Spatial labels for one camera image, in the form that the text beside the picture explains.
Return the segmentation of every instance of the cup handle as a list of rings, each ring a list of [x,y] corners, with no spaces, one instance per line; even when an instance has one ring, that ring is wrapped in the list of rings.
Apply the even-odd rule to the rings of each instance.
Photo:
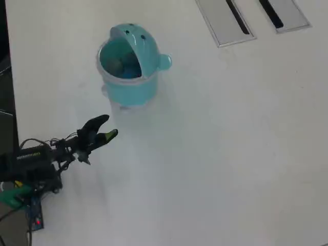
[[[167,70],[172,66],[172,59],[168,55],[161,54],[159,55],[159,69]]]

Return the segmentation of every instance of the teal container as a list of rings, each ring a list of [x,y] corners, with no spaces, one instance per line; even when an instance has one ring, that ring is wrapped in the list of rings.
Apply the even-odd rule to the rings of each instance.
[[[159,53],[155,39],[135,24],[113,27],[96,62],[109,98],[123,107],[150,101],[156,95],[158,71],[172,65],[168,55]]]

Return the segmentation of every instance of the white tabletop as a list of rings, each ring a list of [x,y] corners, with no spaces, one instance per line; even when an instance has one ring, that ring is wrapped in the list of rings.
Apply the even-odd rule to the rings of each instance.
[[[313,27],[277,35],[238,0],[258,39],[218,49],[193,0],[8,0],[20,141],[101,114],[120,131],[63,174],[33,245],[327,243],[328,1],[298,3]],[[95,66],[124,22],[173,59],[132,113],[111,110]]]

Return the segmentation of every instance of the robotic hand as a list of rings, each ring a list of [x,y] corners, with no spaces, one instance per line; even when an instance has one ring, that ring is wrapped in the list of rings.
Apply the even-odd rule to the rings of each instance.
[[[26,207],[32,211],[35,209],[33,203],[40,203],[45,193],[58,193],[63,187],[60,175],[76,157],[80,162],[90,164],[91,152],[108,144],[118,135],[117,129],[109,133],[98,133],[108,119],[109,115],[91,119],[76,134],[66,139],[53,139],[50,144],[30,138],[22,142],[18,151],[0,155],[0,201],[14,209]],[[22,149],[29,140],[41,144]],[[4,182],[11,182],[15,188],[3,190]]]

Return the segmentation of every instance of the black cable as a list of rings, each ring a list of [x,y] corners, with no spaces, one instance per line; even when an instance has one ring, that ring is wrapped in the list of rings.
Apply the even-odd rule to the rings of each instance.
[[[3,216],[0,218],[0,222],[1,222],[2,220],[4,220],[5,218],[9,217],[10,215],[16,213],[16,212],[17,212],[18,210],[20,210],[23,206],[24,206],[24,205],[21,205],[21,206],[19,206],[18,208],[15,208],[15,209],[13,209],[13,210],[10,210],[7,214],[3,215]],[[2,236],[0,236],[0,242],[1,242],[1,244],[2,244],[3,246],[6,246],[6,244],[5,244],[5,242],[4,242],[3,238],[2,238]]]
[[[0,222],[3,221],[3,220],[4,220],[5,218],[7,218],[8,216],[10,216],[10,215],[16,213],[16,212],[17,212],[18,210],[20,210],[23,206],[24,206],[24,204],[23,204],[23,205],[20,205],[19,207],[15,208],[15,209],[13,209],[13,210],[10,210],[7,214],[3,215],[3,216],[0,218]]]
[[[32,246],[32,216],[29,220],[29,246]]]
[[[2,246],[6,246],[4,240],[2,239],[2,236],[0,236],[0,242],[1,242]]]
[[[25,139],[25,140],[20,144],[19,148],[22,149],[23,146],[24,146],[24,144],[25,144],[27,141],[31,141],[31,140],[32,140],[32,141],[39,142],[40,144],[43,144],[43,145],[45,145],[45,146],[49,146],[46,142],[41,141],[41,140],[39,140],[39,139],[36,139],[36,138],[28,138],[28,139]]]

